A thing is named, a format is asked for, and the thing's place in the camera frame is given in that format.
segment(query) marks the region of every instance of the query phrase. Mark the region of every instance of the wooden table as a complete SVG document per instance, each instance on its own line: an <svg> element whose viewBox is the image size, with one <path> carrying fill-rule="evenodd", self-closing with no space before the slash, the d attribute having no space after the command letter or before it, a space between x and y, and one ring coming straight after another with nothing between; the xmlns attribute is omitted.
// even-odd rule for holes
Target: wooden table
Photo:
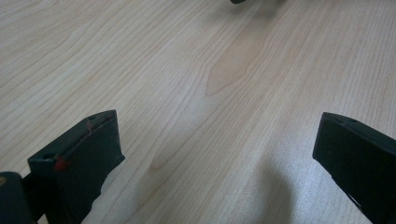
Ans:
<svg viewBox="0 0 396 224"><path fill-rule="evenodd" d="M85 223L369 223L312 150L324 111L396 137L396 1L0 2L0 171L113 108Z"/></svg>

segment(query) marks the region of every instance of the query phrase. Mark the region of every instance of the wooden surface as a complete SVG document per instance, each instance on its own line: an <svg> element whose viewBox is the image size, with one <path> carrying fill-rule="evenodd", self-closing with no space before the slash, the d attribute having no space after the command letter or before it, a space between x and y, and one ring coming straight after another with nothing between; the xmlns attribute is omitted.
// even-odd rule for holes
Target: wooden surface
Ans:
<svg viewBox="0 0 396 224"><path fill-rule="evenodd" d="M324 111L396 137L396 1L0 2L0 171L113 108L85 223L369 223L311 154Z"/></svg>

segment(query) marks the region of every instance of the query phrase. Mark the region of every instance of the light brown tabletop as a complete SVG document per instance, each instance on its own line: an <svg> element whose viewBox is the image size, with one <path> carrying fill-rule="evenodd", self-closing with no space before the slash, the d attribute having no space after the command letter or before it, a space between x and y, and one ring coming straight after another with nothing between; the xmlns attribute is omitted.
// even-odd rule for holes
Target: light brown tabletop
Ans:
<svg viewBox="0 0 396 224"><path fill-rule="evenodd" d="M370 223L312 150L325 111L396 137L396 1L1 1L0 171L108 109L84 223Z"/></svg>

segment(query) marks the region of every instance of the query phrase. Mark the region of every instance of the wood grain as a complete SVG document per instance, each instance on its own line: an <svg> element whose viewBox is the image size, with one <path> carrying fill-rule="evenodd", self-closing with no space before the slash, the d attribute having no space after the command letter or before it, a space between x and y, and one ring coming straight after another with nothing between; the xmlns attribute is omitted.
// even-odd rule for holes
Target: wood grain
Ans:
<svg viewBox="0 0 396 224"><path fill-rule="evenodd" d="M395 52L391 0L4 0L0 171L115 108L84 223L369 223L311 153L324 111L396 137Z"/></svg>

